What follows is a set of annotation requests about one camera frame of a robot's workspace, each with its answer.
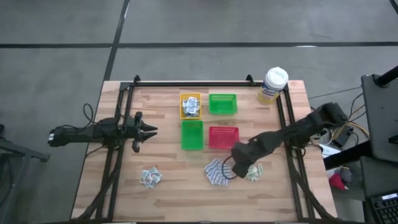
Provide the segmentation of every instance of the plastic basket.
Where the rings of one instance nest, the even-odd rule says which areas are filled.
[[[199,117],[189,118],[185,115],[183,108],[182,108],[182,100],[187,100],[190,96],[195,97],[199,100]],[[180,94],[180,118],[181,119],[200,119],[201,118],[201,99],[199,93],[182,93]]]
[[[211,114],[235,114],[235,94],[209,94],[209,111]]]
[[[181,148],[185,150],[203,149],[203,122],[182,121]]]
[[[239,141],[239,128],[209,128],[209,148],[211,149],[232,149],[232,146],[237,141]]]

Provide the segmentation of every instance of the black stand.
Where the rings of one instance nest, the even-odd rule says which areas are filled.
[[[2,158],[6,157],[6,159],[9,159],[11,156],[12,157],[18,157],[22,159],[21,166],[19,168],[19,171],[17,172],[16,175],[14,175],[14,178],[12,178],[11,181],[11,188],[9,189],[8,193],[6,194],[5,198],[3,200],[4,204],[0,208],[0,223],[11,223],[9,221],[9,213],[12,208],[14,208],[14,204],[16,202],[16,197],[17,193],[21,187],[22,183],[22,178],[26,172],[26,169],[29,165],[29,161],[31,158],[36,158],[40,159],[41,162],[47,162],[50,159],[49,154],[43,154],[41,152],[37,152],[35,150],[28,149],[23,146],[18,146],[4,138],[0,138],[0,149],[6,151],[6,153],[2,153]]]
[[[398,78],[398,66],[389,70],[384,75],[373,75],[374,82],[381,88],[387,88],[389,83]]]
[[[348,162],[357,161],[362,156],[372,157],[370,141],[363,142],[350,149],[328,156],[323,159],[323,162],[325,163],[326,170],[330,170]]]

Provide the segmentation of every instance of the plastic bottle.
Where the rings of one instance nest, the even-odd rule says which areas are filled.
[[[257,99],[262,104],[273,104],[279,96],[280,91],[286,86],[288,80],[289,75],[285,70],[279,67],[270,69],[264,77],[261,89],[257,94]]]

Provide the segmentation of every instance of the yellow label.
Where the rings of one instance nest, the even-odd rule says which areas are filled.
[[[275,99],[279,96],[279,91],[276,91],[274,93],[274,96],[267,95],[263,92],[263,89],[257,93],[257,99],[260,101],[260,103],[265,104],[265,105],[271,105],[275,103]]]

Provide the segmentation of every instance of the yellow basket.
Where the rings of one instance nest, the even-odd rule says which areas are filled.
[[[185,113],[184,113],[183,108],[182,108],[182,100],[187,100],[189,97],[195,97],[196,99],[199,100],[199,105],[200,105],[199,117],[188,118],[188,117],[185,116]],[[199,93],[183,93],[183,94],[180,94],[180,118],[181,119],[201,119],[201,99],[200,99],[200,94]]]

